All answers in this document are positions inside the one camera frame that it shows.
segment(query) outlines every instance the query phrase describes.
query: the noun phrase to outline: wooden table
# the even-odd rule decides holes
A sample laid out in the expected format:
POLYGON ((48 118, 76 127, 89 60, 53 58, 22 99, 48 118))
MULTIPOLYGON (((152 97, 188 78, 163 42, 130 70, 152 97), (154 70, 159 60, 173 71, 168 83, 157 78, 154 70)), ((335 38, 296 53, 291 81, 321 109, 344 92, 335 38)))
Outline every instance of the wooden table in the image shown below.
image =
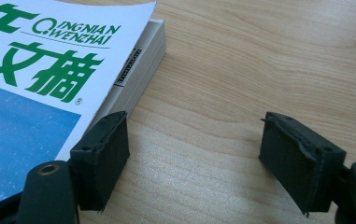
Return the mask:
POLYGON ((334 223, 336 205, 306 218, 260 163, 260 119, 292 116, 356 161, 356 0, 160 0, 153 17, 167 53, 128 120, 131 157, 81 223, 334 223))

